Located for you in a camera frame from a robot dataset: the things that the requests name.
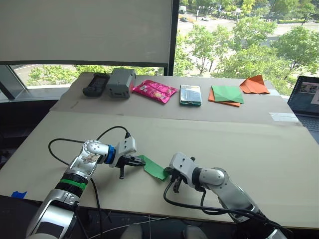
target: pink snack bag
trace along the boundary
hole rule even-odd
[[[155,81],[144,80],[140,85],[135,86],[133,91],[165,104],[177,89]]]

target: orange origami paper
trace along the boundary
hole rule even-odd
[[[216,102],[215,101],[214,92],[213,92],[212,88],[210,88],[208,101],[215,102],[215,103],[220,103],[220,104],[225,104],[225,105],[229,105],[229,106],[240,107],[240,103],[234,102],[234,101],[218,101],[218,102]]]
[[[262,75],[247,78],[243,83],[240,84],[240,88],[245,93],[270,94],[267,87],[265,86]]]

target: white tape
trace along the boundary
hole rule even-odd
[[[294,113],[274,113],[269,112],[274,121],[299,122]]]
[[[280,96],[279,92],[275,89],[268,89],[268,91],[270,92],[270,94],[263,94],[266,96]]]

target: gray battery pack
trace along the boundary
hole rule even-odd
[[[131,96],[136,74],[134,69],[115,68],[106,84],[106,93],[114,98],[129,98]]]

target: laptop screen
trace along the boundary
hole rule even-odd
[[[294,113],[319,116],[319,78],[299,76],[288,105]]]

